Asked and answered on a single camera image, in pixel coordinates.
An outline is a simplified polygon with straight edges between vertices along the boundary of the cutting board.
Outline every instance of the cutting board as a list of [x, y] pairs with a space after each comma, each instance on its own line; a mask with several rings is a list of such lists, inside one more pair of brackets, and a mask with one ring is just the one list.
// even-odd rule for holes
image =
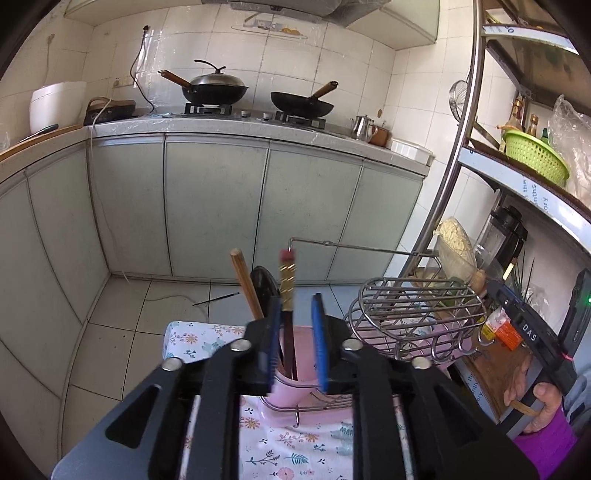
[[33, 145], [37, 145], [38, 143], [41, 143], [45, 140], [49, 140], [53, 137], [57, 137], [58, 135], [78, 130], [79, 128], [82, 128], [82, 125], [72, 125], [71, 127], [58, 128], [57, 130], [49, 132], [48, 134], [38, 135], [36, 137], [30, 138], [29, 140], [25, 140], [24, 142], [17, 143], [13, 147], [10, 147], [9, 149], [0, 153], [0, 162], [6, 160], [8, 157], [11, 157], [15, 153], [23, 151], [28, 147], [32, 147]]
[[491, 405], [497, 419], [507, 409], [503, 401], [503, 392], [510, 386], [513, 373], [519, 367], [530, 350], [523, 345], [514, 351], [501, 342], [490, 346], [480, 346], [476, 353], [463, 357], [463, 361], [474, 375]]

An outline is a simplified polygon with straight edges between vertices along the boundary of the green plastic basket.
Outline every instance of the green plastic basket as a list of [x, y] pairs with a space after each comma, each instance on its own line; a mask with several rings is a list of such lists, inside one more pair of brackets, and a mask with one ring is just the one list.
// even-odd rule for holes
[[506, 130], [505, 155], [532, 168], [544, 178], [563, 187], [569, 169], [560, 156], [544, 142], [519, 130]]

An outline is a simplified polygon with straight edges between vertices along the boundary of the stainless steel kettle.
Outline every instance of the stainless steel kettle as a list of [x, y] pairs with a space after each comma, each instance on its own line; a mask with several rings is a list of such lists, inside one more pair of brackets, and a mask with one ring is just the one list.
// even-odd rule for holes
[[369, 142], [377, 131], [378, 128], [374, 125], [374, 121], [370, 117], [367, 115], [358, 115], [353, 120], [351, 138], [361, 140], [362, 142]]

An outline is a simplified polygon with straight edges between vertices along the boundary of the human hand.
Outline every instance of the human hand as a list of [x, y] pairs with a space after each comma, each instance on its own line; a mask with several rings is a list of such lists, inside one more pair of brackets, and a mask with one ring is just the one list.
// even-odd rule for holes
[[[527, 387], [525, 375], [530, 367], [531, 358], [531, 355], [528, 355], [523, 363], [515, 369], [511, 385], [503, 393], [503, 400], [506, 406], [509, 406], [512, 400], [520, 399], [525, 394]], [[534, 387], [534, 396], [544, 403], [544, 408], [525, 427], [523, 433], [539, 432], [541, 429], [547, 427], [562, 405], [562, 394], [555, 385], [549, 383], [538, 383]]]

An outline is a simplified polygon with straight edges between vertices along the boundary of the tablecloth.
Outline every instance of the tablecloth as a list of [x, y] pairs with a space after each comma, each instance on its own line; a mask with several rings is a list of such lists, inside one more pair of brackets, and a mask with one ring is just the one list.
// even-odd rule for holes
[[[163, 357], [176, 356], [185, 363], [196, 362], [211, 356], [215, 350], [240, 338], [243, 333], [244, 327], [172, 322], [168, 325], [164, 337]], [[187, 429], [180, 480], [185, 478], [198, 408], [197, 396]], [[340, 423], [318, 423], [298, 428], [270, 427], [261, 421], [258, 399], [242, 396], [239, 432], [240, 479], [276, 477], [281, 480], [351, 480], [351, 418], [352, 412], [349, 411], [348, 418]], [[399, 424], [398, 429], [407, 453], [408, 440], [404, 427]]]

